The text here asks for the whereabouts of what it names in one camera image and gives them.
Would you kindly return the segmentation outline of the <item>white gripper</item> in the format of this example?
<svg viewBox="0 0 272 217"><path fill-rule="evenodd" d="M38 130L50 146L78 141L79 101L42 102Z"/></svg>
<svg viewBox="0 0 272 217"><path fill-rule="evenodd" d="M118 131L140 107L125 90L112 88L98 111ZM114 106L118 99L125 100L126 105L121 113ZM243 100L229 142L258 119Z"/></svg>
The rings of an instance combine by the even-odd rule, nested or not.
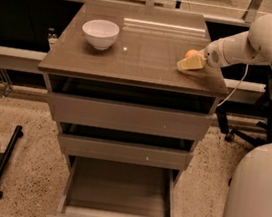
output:
<svg viewBox="0 0 272 217"><path fill-rule="evenodd" d="M206 63L212 68L222 68L231 65L233 50L230 48L232 43L226 38L217 39L210 42L204 48ZM180 60L177 68L182 71L199 70L205 66L205 59L200 54L194 54Z"/></svg>

